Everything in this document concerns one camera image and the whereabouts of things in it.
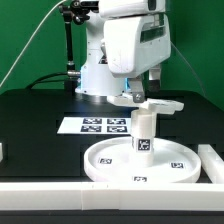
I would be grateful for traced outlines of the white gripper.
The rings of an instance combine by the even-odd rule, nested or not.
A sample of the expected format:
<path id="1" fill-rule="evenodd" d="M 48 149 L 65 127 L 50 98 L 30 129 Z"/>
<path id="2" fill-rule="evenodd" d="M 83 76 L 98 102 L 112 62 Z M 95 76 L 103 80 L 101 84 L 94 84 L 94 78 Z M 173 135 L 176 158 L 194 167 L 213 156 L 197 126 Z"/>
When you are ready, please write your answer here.
<path id="1" fill-rule="evenodd" d="M 150 68 L 149 90 L 160 90 L 161 65 L 158 64 L 171 54 L 169 22 L 165 14 L 107 20 L 104 41 L 109 70 L 114 77 L 129 78 L 135 103 L 145 101 L 142 79 L 138 75 Z"/>

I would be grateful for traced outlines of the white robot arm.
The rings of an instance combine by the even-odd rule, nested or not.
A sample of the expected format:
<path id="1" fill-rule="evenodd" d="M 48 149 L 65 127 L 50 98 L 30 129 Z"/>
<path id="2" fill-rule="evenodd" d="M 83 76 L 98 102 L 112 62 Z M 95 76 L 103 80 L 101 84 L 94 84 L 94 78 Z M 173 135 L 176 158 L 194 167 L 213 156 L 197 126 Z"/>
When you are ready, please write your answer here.
<path id="1" fill-rule="evenodd" d="M 102 101 L 131 91 L 134 100 L 161 85 L 161 63 L 171 54 L 166 0 L 75 0 L 74 20 L 86 25 L 83 97 Z"/>

